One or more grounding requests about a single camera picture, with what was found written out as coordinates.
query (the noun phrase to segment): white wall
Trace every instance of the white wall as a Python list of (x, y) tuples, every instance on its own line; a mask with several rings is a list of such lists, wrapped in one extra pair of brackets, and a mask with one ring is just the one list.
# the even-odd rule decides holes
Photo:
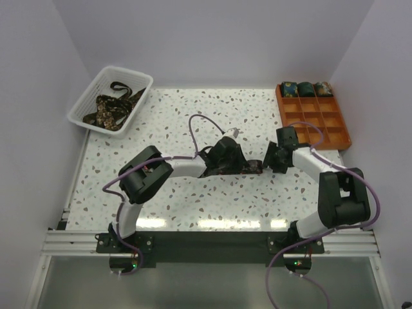
[(91, 76), (115, 64), (157, 86), (328, 80), (373, 0), (53, 0)]
[(331, 82), (363, 169), (382, 201), (375, 232), (400, 308), (412, 301), (412, 2), (375, 0)]
[(0, 0), (0, 308), (22, 308), (84, 132), (66, 120), (89, 76), (53, 3)]

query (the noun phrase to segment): speckled white table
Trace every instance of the speckled white table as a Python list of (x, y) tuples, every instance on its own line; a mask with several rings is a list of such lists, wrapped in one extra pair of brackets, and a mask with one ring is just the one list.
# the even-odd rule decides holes
[[(91, 132), (70, 203), (66, 230), (106, 230), (119, 199), (102, 192), (118, 170), (141, 150), (155, 145), (170, 155), (194, 152), (187, 121), (194, 113), (223, 129), (237, 127), (246, 159), (263, 160), (276, 142), (281, 119), (273, 89), (152, 89), (141, 113), (122, 140)], [(219, 132), (193, 120), (199, 147), (214, 145)], [(337, 151), (322, 151), (340, 163)], [(147, 202), (138, 230), (286, 230), (288, 223), (316, 210), (318, 185), (304, 172), (172, 178)]]

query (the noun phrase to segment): purple cable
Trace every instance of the purple cable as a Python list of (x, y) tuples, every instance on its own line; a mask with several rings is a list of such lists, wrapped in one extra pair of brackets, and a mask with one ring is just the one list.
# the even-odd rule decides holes
[(224, 130), (221, 129), (221, 127), (217, 123), (215, 123), (215, 121), (213, 121), (209, 117), (206, 117), (202, 114), (194, 114), (194, 115), (190, 116), (190, 118), (189, 118), (189, 132), (191, 133), (191, 136), (192, 136), (192, 140), (193, 140), (193, 144), (194, 144), (194, 156), (196, 157), (199, 154), (199, 149), (198, 149), (198, 143), (196, 142), (196, 139), (194, 137), (193, 130), (192, 130), (192, 119), (194, 117), (202, 117), (204, 119), (207, 119), (208, 121), (212, 122), (214, 124), (214, 126), (217, 127), (222, 134), (224, 134), (225, 132), (224, 132)]
[[(321, 161), (322, 163), (327, 164), (327, 165), (329, 165), (330, 167), (333, 167), (334, 169), (337, 169), (338, 171), (342, 171), (342, 172), (348, 173), (349, 175), (351, 175), (351, 176), (355, 177), (356, 179), (358, 179), (359, 181), (361, 181), (361, 182), (368, 188), (368, 190), (369, 190), (370, 193), (372, 194), (373, 198), (375, 199), (375, 203), (376, 203), (376, 214), (375, 214), (375, 216), (373, 217), (373, 219), (372, 219), (371, 221), (369, 221), (369, 222), (364, 222), (364, 223), (361, 223), (361, 224), (359, 224), (359, 225), (352, 225), (352, 226), (347, 226), (347, 227), (337, 227), (336, 229), (328, 230), (328, 231), (326, 231), (326, 232), (324, 232), (324, 233), (322, 233), (322, 234), (320, 234), (320, 235), (313, 236), (313, 237), (311, 237), (311, 238), (305, 239), (305, 240), (303, 240), (303, 241), (300, 241), (299, 243), (295, 243), (295, 244), (293, 244), (293, 245), (290, 245), (290, 246), (288, 246), (288, 247), (280, 250), (280, 251), (273, 257), (273, 259), (270, 261), (269, 266), (268, 266), (268, 268), (267, 268), (267, 270), (266, 270), (266, 276), (265, 276), (266, 293), (267, 293), (267, 295), (268, 295), (268, 297), (269, 297), (270, 302), (272, 303), (272, 306), (273, 306), (275, 309), (279, 309), (279, 307), (276, 305), (276, 302), (274, 301), (274, 299), (273, 299), (273, 297), (272, 297), (272, 294), (270, 293), (270, 290), (269, 290), (269, 274), (270, 274), (270, 269), (272, 268), (272, 265), (273, 265), (273, 264), (275, 263), (275, 261), (279, 258), (279, 256), (282, 256), (285, 252), (287, 252), (287, 251), (289, 251), (289, 250), (292, 250), (293, 248), (299, 247), (299, 246), (301, 246), (301, 245), (305, 245), (305, 244), (310, 243), (310, 242), (312, 242), (312, 241), (315, 241), (315, 240), (317, 240), (317, 239), (319, 239), (319, 238), (325, 237), (325, 236), (331, 234), (331, 233), (332, 233), (333, 231), (335, 231), (335, 230), (346, 230), (346, 229), (357, 229), (357, 228), (369, 227), (370, 225), (374, 224), (374, 223), (378, 220), (378, 218), (379, 218), (379, 216), (380, 216), (380, 202), (379, 202), (377, 193), (375, 192), (375, 190), (373, 190), (373, 188), (372, 188), (372, 186), (370, 185), (370, 183), (368, 183), (364, 178), (360, 177), (358, 174), (355, 174), (354, 172), (352, 172), (352, 171), (350, 171), (350, 170), (348, 170), (348, 169), (345, 169), (344, 167), (341, 167), (340, 165), (336, 165), (336, 164), (330, 162), (329, 160), (323, 158), (321, 155), (319, 155), (319, 154), (316, 153), (316, 151), (315, 151), (314, 148), (315, 148), (316, 146), (318, 146), (319, 144), (321, 144), (321, 143), (323, 142), (323, 140), (324, 140), (324, 136), (323, 136), (322, 131), (321, 131), (320, 129), (318, 129), (317, 127), (315, 127), (313, 124), (310, 124), (310, 123), (308, 123), (308, 122), (298, 121), (298, 122), (294, 122), (293, 124), (290, 124), (289, 126), (292, 126), (292, 125), (294, 125), (294, 124), (304, 124), (304, 125), (310, 126), (310, 127), (314, 128), (314, 129), (321, 135), (320, 141), (318, 141), (318, 142), (315, 143), (314, 145), (310, 146), (310, 150), (311, 150), (312, 154), (315, 156), (316, 159), (318, 159), (318, 160)], [(330, 300), (329, 300), (329, 296), (328, 296), (328, 294), (326, 293), (325, 289), (324, 289), (319, 283), (317, 283), (316, 281), (314, 281), (313, 279), (310, 279), (310, 278), (308, 278), (308, 277), (304, 277), (304, 278), (305, 278), (306, 280), (309, 280), (310, 282), (312, 282), (314, 285), (318, 286), (318, 287), (321, 289), (322, 293), (324, 294), (324, 296), (325, 296), (325, 298), (326, 298), (326, 303), (327, 303), (328, 309), (330, 309)]]
[(192, 160), (192, 159), (196, 158), (196, 157), (198, 156), (198, 154), (199, 154), (199, 149), (198, 149), (198, 144), (197, 144), (197, 142), (196, 142), (196, 139), (195, 139), (195, 137), (194, 137), (193, 130), (192, 130), (192, 119), (193, 119), (194, 117), (202, 117), (202, 118), (207, 119), (208, 121), (212, 122), (222, 133), (224, 133), (224, 131), (221, 129), (221, 127), (220, 127), (219, 125), (217, 125), (217, 123), (215, 123), (215, 121), (213, 121), (213, 120), (210, 119), (209, 117), (204, 116), (204, 115), (201, 115), (201, 114), (194, 114), (194, 115), (192, 115), (192, 116), (189, 118), (189, 132), (190, 132), (190, 134), (191, 134), (191, 136), (192, 136), (192, 141), (193, 141), (194, 148), (195, 148), (195, 153), (194, 153), (194, 156), (193, 156), (193, 157), (191, 157), (191, 156), (166, 156), (166, 157), (164, 157), (164, 158), (162, 157), (162, 158), (153, 158), (153, 159), (150, 159), (150, 160), (148, 160), (148, 161), (145, 161), (145, 162), (139, 164), (138, 166), (135, 166), (134, 168), (128, 170), (127, 172), (121, 174), (119, 177), (111, 180), (111, 181), (110, 181), (109, 183), (107, 183), (107, 184), (103, 187), (103, 189), (102, 189), (103, 192), (117, 195), (117, 196), (119, 196), (120, 199), (122, 200), (122, 202), (120, 203), (120, 205), (119, 205), (119, 207), (118, 207), (118, 209), (117, 209), (117, 213), (116, 213), (116, 222), (117, 222), (117, 224), (116, 224), (116, 235), (117, 235), (117, 239), (119, 240), (119, 242), (121, 242), (121, 244), (123, 244), (123, 245), (126, 246), (127, 248), (130, 248), (131, 250), (137, 252), (137, 253), (138, 253), (138, 257), (139, 257), (139, 263), (137, 264), (137, 267), (135, 267), (134, 269), (132, 269), (130, 272), (119, 273), (121, 276), (134, 274), (138, 269), (140, 269), (140, 268), (142, 267), (144, 258), (143, 258), (143, 253), (142, 253), (142, 251), (141, 251), (139, 248), (137, 248), (137, 247), (135, 247), (135, 246), (132, 246), (132, 245), (130, 245), (129, 243), (126, 243), (126, 242), (120, 237), (120, 231), (119, 231), (119, 227), (118, 227), (118, 221), (119, 221), (119, 219), (120, 219), (120, 213), (122, 212), (125, 199), (124, 199), (123, 194), (121, 194), (121, 193), (119, 193), (119, 192), (117, 192), (117, 191), (109, 190), (109, 188), (110, 188), (113, 184), (115, 184), (115, 183), (117, 183), (118, 181), (120, 181), (121, 179), (129, 176), (131, 173), (133, 173), (133, 172), (135, 172), (135, 171), (143, 168), (143, 167), (146, 166), (147, 164), (151, 164), (151, 163), (159, 162), (159, 161), (174, 160), (174, 159), (177, 159), (177, 160)]

